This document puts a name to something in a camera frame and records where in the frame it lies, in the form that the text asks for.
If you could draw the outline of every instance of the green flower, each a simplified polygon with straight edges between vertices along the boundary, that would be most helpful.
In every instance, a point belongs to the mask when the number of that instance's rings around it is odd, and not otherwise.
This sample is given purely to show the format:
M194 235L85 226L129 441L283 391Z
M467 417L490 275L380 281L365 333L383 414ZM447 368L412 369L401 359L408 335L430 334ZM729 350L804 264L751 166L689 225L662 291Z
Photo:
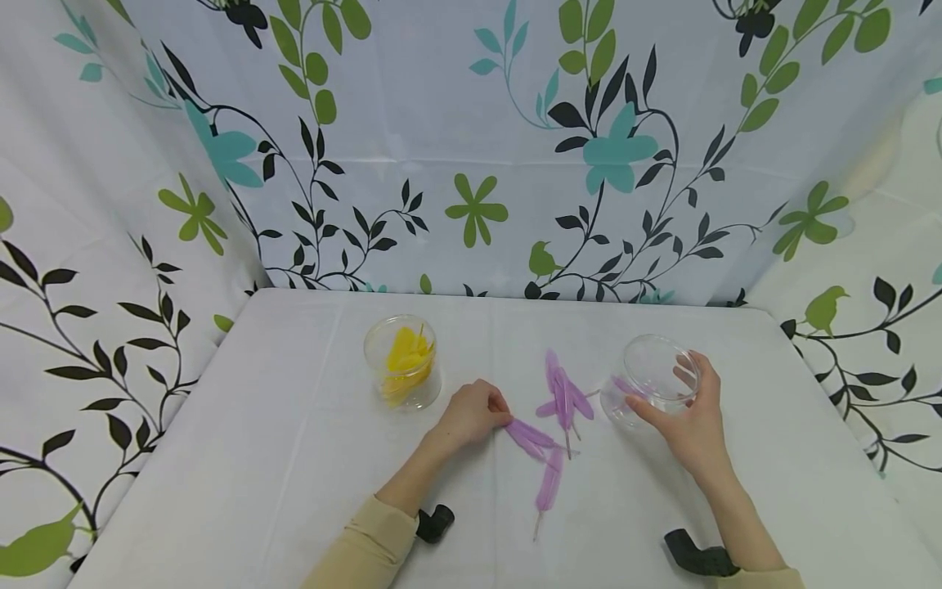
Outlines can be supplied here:
M478 191L471 192L471 185L468 184L468 177L462 173L455 174L455 188L462 195L465 205L453 205L445 209L445 214L452 219L467 217L464 222L464 247L473 248L478 240L478 231L480 238L486 245L491 245L491 231L487 228L485 219L494 222L504 222L507 220L507 207L497 203L483 203L484 198L491 193L491 190L497 186L497 179L493 176L484 178L480 183Z
M784 252L785 261L788 262L795 256L795 252L798 251L798 243L802 240L802 236L821 245L831 243L837 239L837 229L821 222L819 217L844 208L849 201L847 197L836 196L828 202L824 202L824 195L827 194L827 189L827 182L818 182L818 184L808 192L808 209L806 211L791 211L785 217L778 220L778 224L780 225L794 224L795 226L786 231L782 238L775 243L775 246L772 248L772 252L775 255Z
M635 173L631 162L647 159L658 152L658 142L648 135L628 134L635 127L635 105L626 104L611 123L608 137L589 139L582 148L582 159L592 166L586 174L586 188L595 194L608 180L619 192L635 189Z
M189 183L182 174L180 174L180 184L183 185L183 190L187 194L186 200L183 200L166 188L157 192L157 197L160 198L161 203L175 211L189 215L189 219L183 224L183 227L180 227L180 239L183 241L192 241L199 235L202 229L203 235L206 237L206 242L209 243L209 247L213 248L213 252L216 252L217 255L222 255L222 244L219 243L216 236L222 237L223 239L228 239L229 236L209 218L213 211L216 210L216 206L209 200L205 192L200 192L199 198L194 199L193 192L189 189Z

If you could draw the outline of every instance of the finger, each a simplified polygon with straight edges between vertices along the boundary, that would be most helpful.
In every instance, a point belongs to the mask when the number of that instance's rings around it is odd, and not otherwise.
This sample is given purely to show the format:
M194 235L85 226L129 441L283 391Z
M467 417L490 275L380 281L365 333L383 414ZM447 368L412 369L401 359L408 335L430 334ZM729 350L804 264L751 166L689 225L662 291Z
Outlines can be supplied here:
M661 434L664 434L664 428L668 425L671 416L637 395L628 395L625 397L625 402L628 403L628 407L631 407L632 411L638 414L638 417L653 425Z

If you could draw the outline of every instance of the clear plastic cup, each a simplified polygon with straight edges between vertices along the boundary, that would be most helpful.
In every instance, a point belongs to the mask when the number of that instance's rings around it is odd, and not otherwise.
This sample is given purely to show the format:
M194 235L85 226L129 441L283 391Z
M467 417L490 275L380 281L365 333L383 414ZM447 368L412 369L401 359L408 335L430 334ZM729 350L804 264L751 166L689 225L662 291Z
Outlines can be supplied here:
M424 409L438 398L437 346L431 326L415 315L383 319L366 333L363 353L373 390L391 409Z
M605 415L625 429L646 425L625 403L634 394L666 413L679 413L696 396L700 370L690 353L661 335L639 335L622 352L620 362L602 385Z

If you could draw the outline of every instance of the teal flower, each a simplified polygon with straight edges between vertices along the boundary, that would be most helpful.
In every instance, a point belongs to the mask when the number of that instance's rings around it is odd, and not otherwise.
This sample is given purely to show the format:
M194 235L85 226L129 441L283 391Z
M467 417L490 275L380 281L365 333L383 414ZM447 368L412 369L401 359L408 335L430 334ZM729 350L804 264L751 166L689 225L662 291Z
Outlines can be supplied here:
M631 162L647 159L658 152L658 142L648 135L628 134L635 126L635 105L628 103L611 123L608 137L590 139L582 148L582 158L592 166L586 174L586 188L595 194L608 181L619 192L635 189Z
M224 186L227 180L249 188L261 188L265 184L255 170L239 161L240 158L254 153L258 145L255 139L241 131L226 131L213 135L206 117L188 100L187 116L206 154L213 162L219 181Z

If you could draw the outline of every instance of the white tablecloth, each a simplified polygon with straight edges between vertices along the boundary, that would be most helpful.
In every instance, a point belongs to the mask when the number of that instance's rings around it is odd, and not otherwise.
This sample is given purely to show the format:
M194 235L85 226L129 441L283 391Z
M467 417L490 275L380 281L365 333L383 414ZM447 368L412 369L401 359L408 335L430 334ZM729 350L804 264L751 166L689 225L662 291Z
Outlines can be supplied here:
M363 338L399 313L427 319L441 397L393 413L370 393ZM554 348L586 390L635 335L707 354L723 377L736 469L809 588L942 586L942 574L776 323L756 310L264 290L256 294L92 550L72 589L294 589L358 505L478 377L520 417L549 400ZM701 587L662 536L718 535L653 435L578 422L556 507L532 542L540 465L499 433L454 460L428 499L457 520L416 543L397 587Z

